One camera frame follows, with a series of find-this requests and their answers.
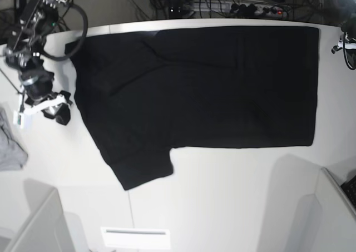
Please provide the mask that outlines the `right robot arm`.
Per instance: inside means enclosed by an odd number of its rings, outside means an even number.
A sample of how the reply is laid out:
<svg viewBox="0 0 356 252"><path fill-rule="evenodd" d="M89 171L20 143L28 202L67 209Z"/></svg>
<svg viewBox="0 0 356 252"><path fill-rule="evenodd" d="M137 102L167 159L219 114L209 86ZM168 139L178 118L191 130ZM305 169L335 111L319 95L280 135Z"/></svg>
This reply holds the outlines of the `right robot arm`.
<svg viewBox="0 0 356 252"><path fill-rule="evenodd" d="M66 55L58 57L45 51L47 36L57 26L60 15L58 7L76 10L82 17L83 30L76 46ZM71 94L67 91L54 92L55 75L43 66L42 56L62 62L74 56L82 47L88 32L85 11L72 0L29 0L17 27L12 32L4 49L4 60L18 72L21 90L19 109L14 116L15 124L23 126L27 116L43 113L45 118L67 125L71 119Z"/></svg>

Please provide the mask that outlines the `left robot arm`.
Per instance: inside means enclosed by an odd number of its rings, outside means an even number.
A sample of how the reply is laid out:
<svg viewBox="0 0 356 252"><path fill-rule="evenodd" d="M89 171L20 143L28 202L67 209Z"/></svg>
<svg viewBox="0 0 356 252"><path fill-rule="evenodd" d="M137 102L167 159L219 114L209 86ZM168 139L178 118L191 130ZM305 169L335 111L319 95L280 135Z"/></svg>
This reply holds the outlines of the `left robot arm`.
<svg viewBox="0 0 356 252"><path fill-rule="evenodd" d="M347 51L355 50L355 16L352 16L342 24L341 31L342 34L338 43L331 50L332 54L342 49Z"/></svg>

